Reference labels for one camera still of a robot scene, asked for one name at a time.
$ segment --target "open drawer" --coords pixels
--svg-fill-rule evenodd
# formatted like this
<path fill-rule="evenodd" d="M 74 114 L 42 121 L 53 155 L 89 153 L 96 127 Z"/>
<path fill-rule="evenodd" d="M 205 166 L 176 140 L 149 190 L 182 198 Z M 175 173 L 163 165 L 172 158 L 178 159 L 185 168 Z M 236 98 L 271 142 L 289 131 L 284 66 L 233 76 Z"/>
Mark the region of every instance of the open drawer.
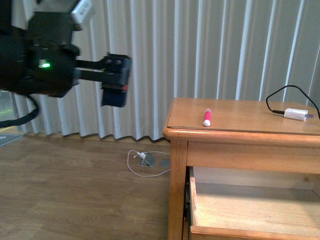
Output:
<path fill-rule="evenodd" d="M 320 240 L 319 175 L 188 169 L 191 240 Z"/>

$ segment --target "white curtain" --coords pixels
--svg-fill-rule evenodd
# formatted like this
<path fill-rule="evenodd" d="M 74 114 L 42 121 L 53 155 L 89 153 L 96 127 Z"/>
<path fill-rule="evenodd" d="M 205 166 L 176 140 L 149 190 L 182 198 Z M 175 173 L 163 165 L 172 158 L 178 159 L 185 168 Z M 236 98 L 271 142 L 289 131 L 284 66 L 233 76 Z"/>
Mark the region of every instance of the white curtain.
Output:
<path fill-rule="evenodd" d="M 63 98 L 36 95 L 41 115 L 27 132 L 161 138 L 174 97 L 264 101 L 286 84 L 320 104 L 318 0 L 94 0 L 95 15 L 74 33 L 79 59 L 132 57 L 127 104 L 101 107 L 99 83 L 81 80 Z M 33 0 L 15 2 L 25 28 Z M 288 89 L 272 100 L 307 104 Z M 15 95 L 19 116 L 32 109 Z"/>

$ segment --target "charging cable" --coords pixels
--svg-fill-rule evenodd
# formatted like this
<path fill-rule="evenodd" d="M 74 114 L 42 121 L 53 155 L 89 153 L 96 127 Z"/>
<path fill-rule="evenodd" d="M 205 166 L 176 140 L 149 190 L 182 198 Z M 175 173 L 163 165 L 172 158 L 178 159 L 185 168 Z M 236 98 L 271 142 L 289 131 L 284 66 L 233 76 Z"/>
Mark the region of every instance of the charging cable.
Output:
<path fill-rule="evenodd" d="M 300 120 L 300 121 L 305 121 L 306 119 L 310 118 L 312 119 L 314 116 L 313 115 L 310 115 L 308 114 L 308 111 L 307 110 L 302 110 L 302 109 L 294 109 L 294 108 L 287 108 L 285 111 L 282 111 L 282 110 L 272 110 L 269 106 L 269 103 L 268 103 L 268 99 L 275 95 L 276 93 L 280 92 L 282 89 L 285 89 L 285 88 L 288 88 L 288 87 L 293 87 L 293 88 L 296 88 L 296 89 L 299 89 L 300 92 L 314 105 L 317 113 L 318 113 L 318 117 L 319 117 L 319 120 L 320 120 L 320 112 L 319 112 L 319 108 L 317 107 L 317 105 L 314 103 L 314 101 L 311 100 L 311 98 L 298 86 L 296 85 L 286 85 L 286 86 L 283 86 L 282 88 L 280 88 L 279 90 L 275 91 L 274 93 L 270 94 L 266 99 L 265 99 L 265 102 L 266 102 L 266 106 L 268 107 L 268 109 L 275 113 L 275 114 L 282 114 L 284 115 L 285 118 L 287 119 L 295 119 L 295 120 Z"/>
<path fill-rule="evenodd" d="M 167 172 L 170 171 L 170 169 L 168 169 L 168 170 L 166 170 L 166 171 L 164 171 L 164 172 L 161 172 L 161 173 L 159 173 L 159 174 L 156 174 L 156 175 L 140 175 L 140 174 L 136 173 L 135 171 L 133 171 L 133 170 L 131 169 L 131 167 L 129 166 L 129 155 L 130 155 L 131 152 L 135 152 L 135 153 L 136 153 L 136 155 L 135 155 L 133 158 L 136 158 L 137 156 L 139 156 L 142 160 L 144 160 L 144 159 L 146 158 L 146 156 L 147 156 L 146 153 L 158 153 L 158 154 L 166 154 L 166 155 L 170 155 L 170 154 L 169 154 L 169 153 L 165 153 L 165 152 L 161 152 L 161 151 L 138 152 L 138 151 L 136 151 L 136 150 L 130 150 L 130 151 L 128 152 L 126 164 L 127 164 L 127 166 L 128 166 L 128 169 L 129 169 L 131 172 L 133 172 L 135 175 L 139 176 L 139 177 L 142 177 L 142 178 L 158 177 L 158 176 L 160 176 L 160 175 L 162 175 L 162 174 L 165 174 L 165 173 L 167 173 Z"/>

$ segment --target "green led light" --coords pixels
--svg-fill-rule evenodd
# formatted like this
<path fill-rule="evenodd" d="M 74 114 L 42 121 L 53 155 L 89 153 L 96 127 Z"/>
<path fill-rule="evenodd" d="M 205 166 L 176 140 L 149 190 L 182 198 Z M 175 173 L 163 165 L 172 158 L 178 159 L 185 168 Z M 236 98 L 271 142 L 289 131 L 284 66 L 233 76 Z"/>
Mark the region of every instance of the green led light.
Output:
<path fill-rule="evenodd" d="M 50 66 L 51 66 L 50 63 L 48 63 L 48 62 L 41 65 L 41 67 L 44 69 L 49 68 Z"/>

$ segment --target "power adapter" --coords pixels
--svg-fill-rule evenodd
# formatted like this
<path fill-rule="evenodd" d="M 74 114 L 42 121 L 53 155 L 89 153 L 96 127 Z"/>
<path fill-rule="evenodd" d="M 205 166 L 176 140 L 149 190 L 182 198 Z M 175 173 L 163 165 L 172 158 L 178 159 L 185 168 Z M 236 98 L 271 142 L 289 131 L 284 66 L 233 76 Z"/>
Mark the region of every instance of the power adapter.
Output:
<path fill-rule="evenodd" d="M 307 119 L 313 119 L 314 116 L 308 114 L 308 110 L 287 108 L 284 111 L 284 117 L 286 119 L 295 119 L 300 121 L 306 121 Z"/>

